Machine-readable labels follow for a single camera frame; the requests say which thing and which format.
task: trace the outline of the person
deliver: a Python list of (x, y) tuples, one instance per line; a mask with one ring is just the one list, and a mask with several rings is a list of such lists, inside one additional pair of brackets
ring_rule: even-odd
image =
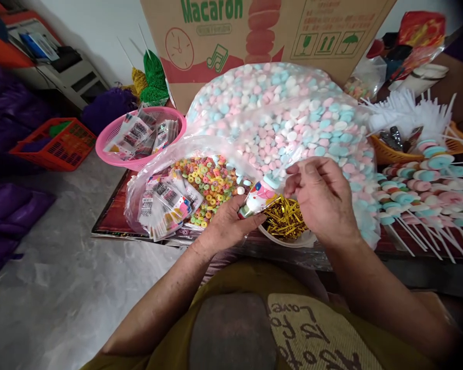
[(296, 195), (349, 309), (254, 258), (225, 267), (200, 288), (213, 257), (265, 221), (261, 214), (240, 220), (245, 196), (235, 196), (82, 369), (423, 369), (445, 360), (458, 333), (364, 242), (339, 166), (313, 157), (287, 173), (284, 195)]

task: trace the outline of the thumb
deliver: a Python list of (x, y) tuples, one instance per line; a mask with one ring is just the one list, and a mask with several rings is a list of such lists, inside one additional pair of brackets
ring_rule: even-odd
[(299, 163), (301, 180), (300, 186), (303, 188), (305, 186), (313, 188), (315, 186), (326, 186), (323, 177), (319, 174), (317, 170), (315, 161), (305, 161)]
[(259, 213), (244, 220), (237, 221), (237, 224), (242, 234), (247, 235), (251, 231), (257, 229), (259, 225), (264, 223), (267, 219), (268, 217), (265, 214)]

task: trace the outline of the hand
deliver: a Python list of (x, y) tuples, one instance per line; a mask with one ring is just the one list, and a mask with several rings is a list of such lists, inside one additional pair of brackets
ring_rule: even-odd
[(287, 169), (284, 196), (296, 194), (307, 227), (325, 247), (357, 243), (362, 236), (351, 204), (351, 189), (330, 158), (312, 157)]
[(222, 203), (209, 226), (196, 240), (196, 248), (216, 253), (228, 249), (243, 239), (244, 236), (266, 221), (267, 217), (257, 214), (244, 220), (238, 217), (238, 210), (245, 202), (246, 195), (236, 195)]

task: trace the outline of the white bowl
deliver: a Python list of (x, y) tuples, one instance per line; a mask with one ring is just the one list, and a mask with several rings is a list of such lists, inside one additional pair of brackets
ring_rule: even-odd
[(276, 244), (279, 244), (281, 246), (288, 247), (288, 248), (313, 248), (314, 243), (317, 240), (317, 236), (315, 236), (315, 234), (310, 230), (304, 231), (302, 233), (302, 235), (297, 240), (295, 240), (294, 242), (290, 242), (290, 243), (286, 243), (286, 242), (283, 242), (283, 241), (281, 241), (279, 239), (276, 239), (274, 236), (269, 234), (266, 231), (266, 229), (264, 227), (262, 227), (262, 225), (259, 225), (259, 230), (269, 240), (275, 242)]

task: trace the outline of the gray floor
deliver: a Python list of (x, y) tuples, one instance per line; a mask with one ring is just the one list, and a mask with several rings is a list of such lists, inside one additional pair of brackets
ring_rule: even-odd
[(0, 273), (0, 370), (79, 369), (182, 253), (90, 238), (123, 171), (93, 152), (75, 172), (14, 180), (58, 199)]

